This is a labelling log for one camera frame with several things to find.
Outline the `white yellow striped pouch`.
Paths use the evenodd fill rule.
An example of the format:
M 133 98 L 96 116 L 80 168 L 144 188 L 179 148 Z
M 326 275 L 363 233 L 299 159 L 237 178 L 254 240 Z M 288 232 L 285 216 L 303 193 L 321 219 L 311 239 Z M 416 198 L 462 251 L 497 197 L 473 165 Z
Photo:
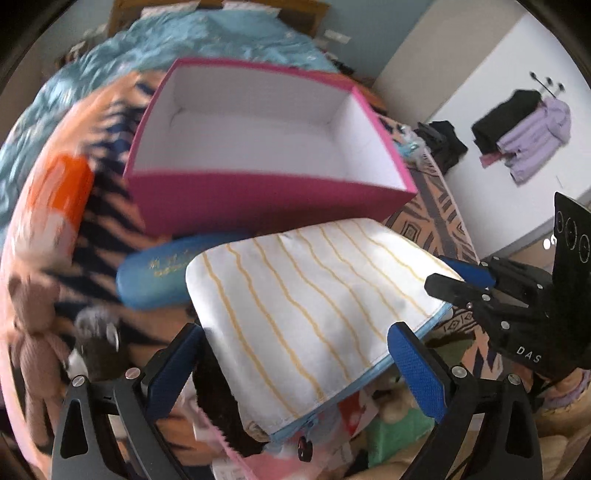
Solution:
M 367 218 L 231 242 L 185 284 L 230 392 L 273 442 L 392 365 L 388 330 L 426 335 L 448 312 L 425 289 L 444 261 Z

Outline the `blue glasses case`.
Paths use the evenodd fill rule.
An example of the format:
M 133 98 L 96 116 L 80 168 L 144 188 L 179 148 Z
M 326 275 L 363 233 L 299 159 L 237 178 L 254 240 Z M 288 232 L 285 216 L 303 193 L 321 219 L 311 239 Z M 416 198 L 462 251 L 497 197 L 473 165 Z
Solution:
M 243 231 L 198 234 L 130 254 L 116 272 L 119 299 L 139 311 L 187 304 L 187 265 L 208 249 L 250 237 Z

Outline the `dark grey plush toy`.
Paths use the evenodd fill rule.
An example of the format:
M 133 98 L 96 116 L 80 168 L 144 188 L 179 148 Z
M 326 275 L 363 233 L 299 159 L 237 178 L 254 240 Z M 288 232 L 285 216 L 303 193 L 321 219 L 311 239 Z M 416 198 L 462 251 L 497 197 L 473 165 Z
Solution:
M 71 380 L 83 375 L 91 382 L 100 382 L 123 373 L 128 354 L 120 325 L 120 319 L 103 307 L 86 307 L 78 313 L 74 321 L 74 348 L 66 362 Z

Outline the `brown knitted teddy bear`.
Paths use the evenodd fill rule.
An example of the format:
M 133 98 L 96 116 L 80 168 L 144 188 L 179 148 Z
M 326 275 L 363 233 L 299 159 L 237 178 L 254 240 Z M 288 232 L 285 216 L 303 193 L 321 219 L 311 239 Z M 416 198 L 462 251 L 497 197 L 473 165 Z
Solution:
M 35 445 L 49 443 L 62 402 L 61 369 L 70 349 L 54 331 L 59 286 L 13 275 L 8 293 L 15 313 L 17 336 L 11 361 L 25 386 L 25 420 Z

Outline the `green cardboard box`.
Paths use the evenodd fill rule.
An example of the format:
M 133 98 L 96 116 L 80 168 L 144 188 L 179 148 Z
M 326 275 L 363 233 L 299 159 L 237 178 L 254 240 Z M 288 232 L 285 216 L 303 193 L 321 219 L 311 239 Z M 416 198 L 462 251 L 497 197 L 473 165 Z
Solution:
M 410 409 L 401 420 L 393 424 L 376 417 L 365 429 L 369 467 L 381 465 L 414 445 L 428 435 L 434 425 L 434 420 L 418 409 Z

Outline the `black clothes on bed edge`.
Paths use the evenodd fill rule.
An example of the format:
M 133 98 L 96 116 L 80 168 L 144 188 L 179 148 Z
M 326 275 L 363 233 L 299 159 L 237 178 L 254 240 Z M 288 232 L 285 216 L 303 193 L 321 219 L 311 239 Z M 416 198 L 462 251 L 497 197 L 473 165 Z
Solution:
M 468 147 L 458 138 L 455 127 L 447 120 L 419 123 L 414 132 L 425 141 L 443 175 L 468 152 Z

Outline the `lilac jacket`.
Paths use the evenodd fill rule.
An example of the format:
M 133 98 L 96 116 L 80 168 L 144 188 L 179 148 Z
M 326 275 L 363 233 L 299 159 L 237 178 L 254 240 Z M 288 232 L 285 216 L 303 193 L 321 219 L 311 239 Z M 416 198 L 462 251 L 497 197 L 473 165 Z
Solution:
M 514 182 L 524 184 L 571 138 L 571 110 L 557 98 L 543 101 L 498 142 Z

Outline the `black hanging garment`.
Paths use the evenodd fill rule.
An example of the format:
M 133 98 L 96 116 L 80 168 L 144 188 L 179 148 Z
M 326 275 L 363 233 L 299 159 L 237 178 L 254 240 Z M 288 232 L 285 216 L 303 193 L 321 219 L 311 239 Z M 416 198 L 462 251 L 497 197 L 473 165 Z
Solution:
M 515 90 L 505 102 L 493 108 L 472 125 L 474 141 L 483 155 L 497 151 L 497 142 L 528 115 L 541 102 L 537 90 Z

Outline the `black coat rack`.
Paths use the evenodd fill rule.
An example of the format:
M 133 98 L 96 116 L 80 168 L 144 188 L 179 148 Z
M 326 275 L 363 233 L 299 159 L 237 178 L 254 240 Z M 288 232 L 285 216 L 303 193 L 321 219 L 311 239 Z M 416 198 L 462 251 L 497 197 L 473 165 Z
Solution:
M 534 71 L 529 72 L 530 78 L 535 81 L 540 87 L 540 93 L 544 100 L 549 98 L 558 98 L 566 92 L 565 85 L 561 82 L 555 82 L 551 77 L 547 76 L 542 79 Z

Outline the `orange patterned blanket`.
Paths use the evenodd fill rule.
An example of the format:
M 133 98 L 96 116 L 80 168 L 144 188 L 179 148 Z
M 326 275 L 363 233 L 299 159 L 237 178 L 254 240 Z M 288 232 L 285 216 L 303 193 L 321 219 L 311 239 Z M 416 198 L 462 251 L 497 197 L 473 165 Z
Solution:
M 17 160 L 24 159 L 24 153 L 33 153 L 34 172 L 46 166 L 47 159 L 54 154 L 76 148 L 83 150 L 91 166 L 97 168 L 73 266 L 66 269 L 64 279 L 54 280 L 60 285 L 62 302 L 58 308 L 61 313 L 58 313 L 57 330 L 64 335 L 64 341 L 70 341 L 74 307 L 96 302 L 114 307 L 123 315 L 123 326 L 128 327 L 125 338 L 130 341 L 130 358 L 139 366 L 147 363 L 157 348 L 167 344 L 188 321 L 180 307 L 152 313 L 129 310 L 122 307 L 115 293 L 115 270 L 124 258 L 165 241 L 164 237 L 152 238 L 144 234 L 142 220 L 122 177 L 135 130 L 163 76 L 162 71 L 133 71 L 72 104 L 69 109 L 39 117 L 30 128 L 25 128 L 28 115 L 25 112 L 27 115 L 23 114 L 17 121 L 4 145 L 8 152 L 8 147 L 18 146 L 17 140 L 22 144 Z M 24 140 L 40 140 L 41 153 L 34 153 L 32 149 L 25 152 Z M 390 210 L 392 214 L 386 224 L 434 255 L 477 262 L 459 209 L 435 160 L 426 153 L 425 160 L 420 165 L 410 165 L 409 170 L 418 194 L 402 210 Z M 49 479 L 50 442 L 40 447 L 31 439 L 24 413 L 26 389 L 20 371 L 13 369 L 9 358 L 10 346 L 18 335 L 6 282 L 13 271 L 38 277 L 39 281 L 51 282 L 54 277 L 21 265 L 18 259 L 17 263 L 13 262 L 12 227 L 18 223 L 20 213 L 18 207 L 7 230 L 10 238 L 1 246 L 1 387 L 6 415 L 21 453 L 41 479 Z M 454 307 L 453 313 L 435 327 L 428 339 L 435 342 L 434 345 L 443 345 L 444 353 L 463 353 L 462 362 L 484 378 L 485 373 L 488 375 L 494 368 L 485 368 L 488 347 L 482 335 L 472 313 Z M 165 439 L 171 442 L 172 452 L 186 467 L 189 478 L 198 479 L 207 474 L 213 479 L 211 468 L 205 467 L 206 463 L 211 463 L 213 451 L 191 439 L 189 424 L 180 413 L 162 420 L 158 426 L 163 428 Z

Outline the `orange tissue pack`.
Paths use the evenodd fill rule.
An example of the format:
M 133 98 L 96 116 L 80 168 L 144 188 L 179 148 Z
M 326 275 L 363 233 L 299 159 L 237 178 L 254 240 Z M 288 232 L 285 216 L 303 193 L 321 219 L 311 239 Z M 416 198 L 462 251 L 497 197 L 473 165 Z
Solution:
M 32 213 L 57 213 L 78 231 L 94 183 L 85 156 L 58 154 L 33 177 L 26 209 Z

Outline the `pink cardboard box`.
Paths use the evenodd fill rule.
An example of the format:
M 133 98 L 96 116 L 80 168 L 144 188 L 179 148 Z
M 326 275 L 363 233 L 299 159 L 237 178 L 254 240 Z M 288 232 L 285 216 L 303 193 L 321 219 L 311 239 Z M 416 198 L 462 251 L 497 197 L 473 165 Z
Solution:
M 124 177 L 153 236 L 382 221 L 417 193 L 351 80 L 226 59 L 172 64 Z

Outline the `blue floral duvet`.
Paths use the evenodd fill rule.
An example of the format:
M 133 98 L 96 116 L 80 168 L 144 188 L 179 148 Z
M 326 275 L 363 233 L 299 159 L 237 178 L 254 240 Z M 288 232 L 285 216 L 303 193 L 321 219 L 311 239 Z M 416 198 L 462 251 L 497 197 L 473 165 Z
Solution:
M 76 102 L 132 71 L 167 70 L 184 57 L 336 70 L 310 37 L 263 11 L 194 10 L 139 19 L 61 68 L 15 122 L 1 147 L 1 224 L 9 224 L 37 156 Z

